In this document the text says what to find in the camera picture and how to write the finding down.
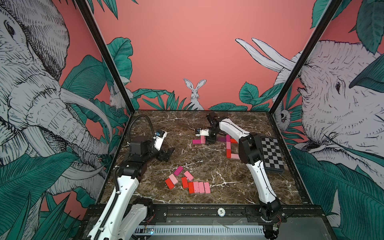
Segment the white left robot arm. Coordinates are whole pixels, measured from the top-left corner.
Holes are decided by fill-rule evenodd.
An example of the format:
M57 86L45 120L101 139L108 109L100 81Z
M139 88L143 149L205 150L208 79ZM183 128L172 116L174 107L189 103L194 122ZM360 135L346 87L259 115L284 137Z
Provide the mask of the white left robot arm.
M152 159L167 162L174 148L162 149L167 133L154 136L151 140L135 138L124 161L113 171L115 189L97 223L88 233L91 240L128 240L137 227L154 217L152 201L137 200L129 207L133 193Z

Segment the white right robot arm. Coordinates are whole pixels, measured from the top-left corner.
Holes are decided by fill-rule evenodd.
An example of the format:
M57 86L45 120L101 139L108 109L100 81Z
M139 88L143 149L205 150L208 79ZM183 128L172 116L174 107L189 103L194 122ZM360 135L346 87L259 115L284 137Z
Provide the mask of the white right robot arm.
M215 112L209 112L207 120L211 125L209 128L211 141L217 139L219 132L224 132L238 142L239 158L250 170L258 190L261 218L267 223L274 221L282 207L264 168L264 154L260 136L242 129L229 118L219 117Z

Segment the pink row block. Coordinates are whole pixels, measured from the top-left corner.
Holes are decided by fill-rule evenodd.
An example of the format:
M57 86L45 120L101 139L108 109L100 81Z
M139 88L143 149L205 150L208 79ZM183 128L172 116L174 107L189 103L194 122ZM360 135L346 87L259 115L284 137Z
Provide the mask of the pink row block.
M204 182L198 182L199 184L199 193L204 194L205 193L205 185Z
M206 194L211 193L210 184L208 182L204 182L204 189Z
M194 184L194 193L200 193L199 182L193 182L193 184Z
M231 153L231 156L230 156L231 159L235 159L235 160L240 160L240 157L238 154L232 154Z

